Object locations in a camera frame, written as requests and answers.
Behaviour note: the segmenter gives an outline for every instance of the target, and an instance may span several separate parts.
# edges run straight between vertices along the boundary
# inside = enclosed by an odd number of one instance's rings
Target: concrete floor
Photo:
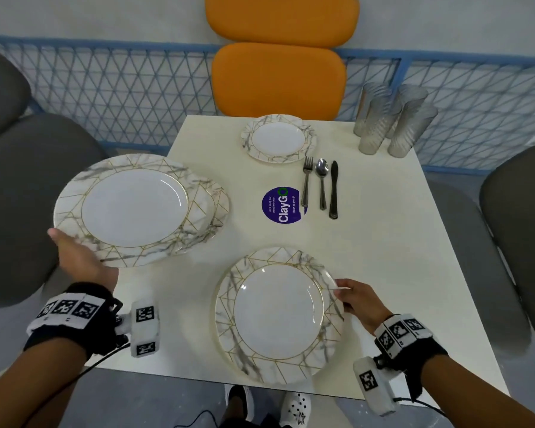
[[[459,188],[474,201],[477,201],[483,182],[482,177],[453,174],[428,173],[427,178]],[[53,292],[56,287],[63,288],[64,285],[65,278],[56,274],[48,291]],[[18,305],[0,309],[0,370],[7,368],[19,354],[26,339],[26,326],[47,297],[39,290]],[[535,412],[535,334],[524,355],[510,358],[496,352],[496,357],[511,395]],[[253,395],[256,422],[268,412],[276,416],[279,414],[283,392],[255,388]],[[310,428],[329,426],[330,421],[337,428],[349,424],[355,428],[452,426],[435,412],[418,407],[405,406],[389,417],[380,418],[370,412],[364,401],[318,396],[314,403],[317,413],[314,410]],[[189,424],[203,409],[211,410],[219,420],[224,407],[221,384],[94,369],[79,381],[61,426],[172,427]],[[194,424],[195,428],[210,426],[212,421],[206,415]]]

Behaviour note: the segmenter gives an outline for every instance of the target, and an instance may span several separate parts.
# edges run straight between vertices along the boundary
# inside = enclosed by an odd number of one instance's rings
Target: hand
[[[113,292],[119,277],[118,269],[102,265],[92,250],[61,230],[50,228],[48,235],[57,245],[59,266],[75,282],[92,282]]]
[[[337,299],[344,303],[345,312],[356,316],[371,334],[392,315],[370,285],[352,279],[337,279],[336,283],[338,287],[350,288],[334,291]]]

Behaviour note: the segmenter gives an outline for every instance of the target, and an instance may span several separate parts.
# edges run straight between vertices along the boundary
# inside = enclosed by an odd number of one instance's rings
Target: spoon
[[[317,165],[315,166],[315,172],[321,179],[321,200],[319,201],[319,208],[321,210],[327,209],[327,202],[325,201],[325,185],[323,184],[323,179],[329,172],[329,167],[327,166],[327,161],[325,159],[319,159]]]

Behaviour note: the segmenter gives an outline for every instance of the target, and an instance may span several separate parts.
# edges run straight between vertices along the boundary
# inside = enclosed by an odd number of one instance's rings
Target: gray wall
[[[0,34],[224,42],[204,0],[0,0]],[[345,46],[535,55],[535,0],[361,0]]]

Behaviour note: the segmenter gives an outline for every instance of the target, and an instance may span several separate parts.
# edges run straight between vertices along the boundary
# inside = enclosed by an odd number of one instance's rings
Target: table
[[[161,347],[141,359],[126,350],[100,366],[259,386],[220,352],[213,324],[215,294],[221,278],[244,255],[267,246],[290,246],[313,255],[335,278],[372,285],[393,312],[414,314],[455,360],[508,393],[415,152],[392,158],[383,144],[375,156],[366,156],[357,150],[353,123],[310,122],[319,137],[316,157],[339,164],[339,219],[331,220],[328,212],[319,210],[320,187],[312,174],[307,214],[299,222],[281,225],[264,216],[261,200],[278,186],[301,190],[302,163],[274,165],[249,157],[239,142],[248,121],[186,118],[169,157],[225,188],[230,196],[228,223],[214,239],[185,255],[121,269],[114,294],[125,306],[146,295],[157,299]],[[353,362],[379,351],[361,324],[347,317],[328,366],[312,379],[284,388],[363,398]],[[392,386],[397,396],[408,396],[402,375]],[[426,393],[422,398],[433,403]]]

